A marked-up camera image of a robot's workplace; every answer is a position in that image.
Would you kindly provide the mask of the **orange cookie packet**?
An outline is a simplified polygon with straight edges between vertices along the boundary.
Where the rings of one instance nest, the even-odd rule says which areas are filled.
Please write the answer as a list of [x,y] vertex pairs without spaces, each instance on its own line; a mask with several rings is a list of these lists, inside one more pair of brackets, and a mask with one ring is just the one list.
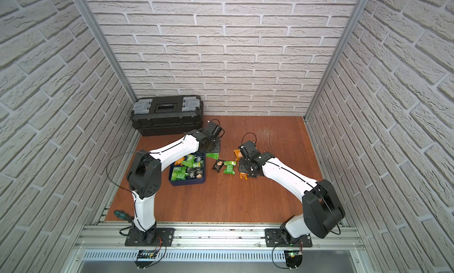
[[247,173],[244,173],[244,172],[241,172],[241,173],[240,173],[240,179],[242,179],[242,180],[247,180],[247,179],[248,179],[248,174],[247,174]]
[[234,153],[235,153],[235,156],[236,156],[236,158],[235,158],[236,161],[239,161],[243,157],[243,155],[242,155],[240,150],[234,150]]

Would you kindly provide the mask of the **green cookie packet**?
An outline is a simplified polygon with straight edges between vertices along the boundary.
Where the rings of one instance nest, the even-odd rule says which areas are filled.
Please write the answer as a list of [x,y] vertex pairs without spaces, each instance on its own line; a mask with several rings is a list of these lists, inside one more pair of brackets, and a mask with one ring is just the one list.
[[223,171],[224,174],[230,174],[230,175],[235,174],[234,168],[236,166],[236,161],[225,161],[224,166],[225,166],[225,169]]
[[206,156],[207,158],[211,158],[211,159],[215,159],[215,160],[218,160],[218,159],[219,159],[219,153],[218,153],[218,152],[206,153],[205,156]]

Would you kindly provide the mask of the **black cookie packet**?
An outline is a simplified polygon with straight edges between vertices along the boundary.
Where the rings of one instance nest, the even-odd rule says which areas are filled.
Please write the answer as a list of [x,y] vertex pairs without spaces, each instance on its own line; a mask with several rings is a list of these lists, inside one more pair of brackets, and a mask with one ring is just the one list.
[[217,159],[216,163],[214,164],[212,169],[215,170],[217,173],[220,173],[220,171],[224,165],[225,165],[224,160]]

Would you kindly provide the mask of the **dark blue storage box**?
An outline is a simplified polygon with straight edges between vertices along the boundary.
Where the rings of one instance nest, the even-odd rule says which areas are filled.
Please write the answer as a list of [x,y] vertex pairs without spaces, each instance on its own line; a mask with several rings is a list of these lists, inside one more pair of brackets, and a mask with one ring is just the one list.
[[206,181],[205,170],[205,155],[201,152],[189,154],[170,165],[170,184],[173,186],[203,184]]

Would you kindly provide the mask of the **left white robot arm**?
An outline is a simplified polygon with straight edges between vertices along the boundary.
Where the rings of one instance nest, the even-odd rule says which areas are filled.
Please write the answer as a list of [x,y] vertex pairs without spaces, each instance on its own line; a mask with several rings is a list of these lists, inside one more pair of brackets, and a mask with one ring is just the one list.
[[193,130],[164,147],[135,156],[128,175],[134,200],[133,225],[140,233],[151,233],[156,227],[155,196],[162,184],[162,171],[178,159],[197,151],[210,152],[225,131],[218,125]]

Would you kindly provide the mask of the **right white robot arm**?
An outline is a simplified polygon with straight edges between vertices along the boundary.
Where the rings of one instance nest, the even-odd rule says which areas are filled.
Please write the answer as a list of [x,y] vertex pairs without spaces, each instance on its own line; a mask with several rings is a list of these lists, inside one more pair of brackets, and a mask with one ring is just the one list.
[[251,177],[266,177],[280,184],[299,199],[301,215],[292,216],[280,226],[281,239],[295,243],[304,235],[325,238],[345,217],[345,210],[331,182],[306,177],[268,152],[240,158],[239,170]]

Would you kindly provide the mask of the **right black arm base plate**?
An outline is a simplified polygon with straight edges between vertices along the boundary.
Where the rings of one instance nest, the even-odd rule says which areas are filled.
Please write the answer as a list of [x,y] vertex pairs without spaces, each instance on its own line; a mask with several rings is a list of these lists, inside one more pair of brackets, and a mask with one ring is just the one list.
[[289,233],[278,228],[267,228],[264,230],[266,247],[293,247],[311,248],[313,246],[310,235],[302,235],[298,238],[292,237]]

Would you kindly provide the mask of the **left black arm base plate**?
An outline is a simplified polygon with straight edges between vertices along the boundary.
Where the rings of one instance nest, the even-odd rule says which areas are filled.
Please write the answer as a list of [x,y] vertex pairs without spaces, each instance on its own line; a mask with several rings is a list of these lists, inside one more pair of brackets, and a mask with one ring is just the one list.
[[142,232],[139,229],[130,229],[125,240],[126,247],[156,247],[162,241],[170,247],[173,242],[175,228],[157,228]]

